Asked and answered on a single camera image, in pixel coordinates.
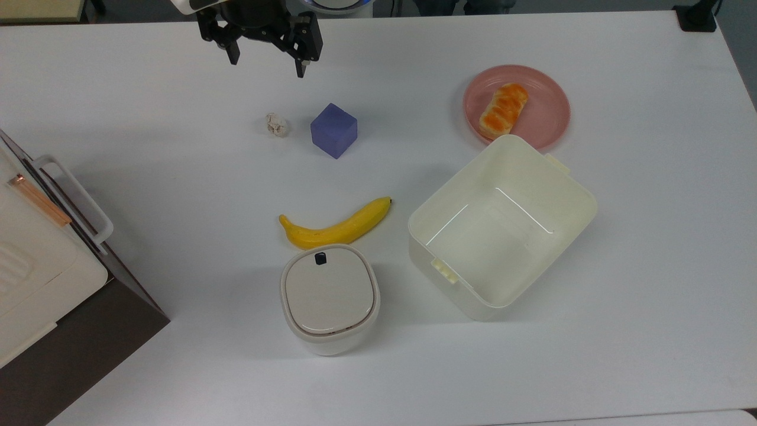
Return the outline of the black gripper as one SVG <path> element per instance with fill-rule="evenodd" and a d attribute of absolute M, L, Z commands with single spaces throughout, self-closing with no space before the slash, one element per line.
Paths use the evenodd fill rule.
<path fill-rule="evenodd" d="M 284 1 L 225 1 L 218 6 L 227 24 L 219 26 L 216 9 L 205 8 L 197 12 L 198 29 L 203 40 L 213 41 L 225 51 L 230 64 L 238 64 L 237 40 L 241 36 L 269 43 L 278 38 L 279 49 L 294 59 L 300 79 L 306 68 L 320 59 L 323 38 L 313 11 L 292 16 Z"/>

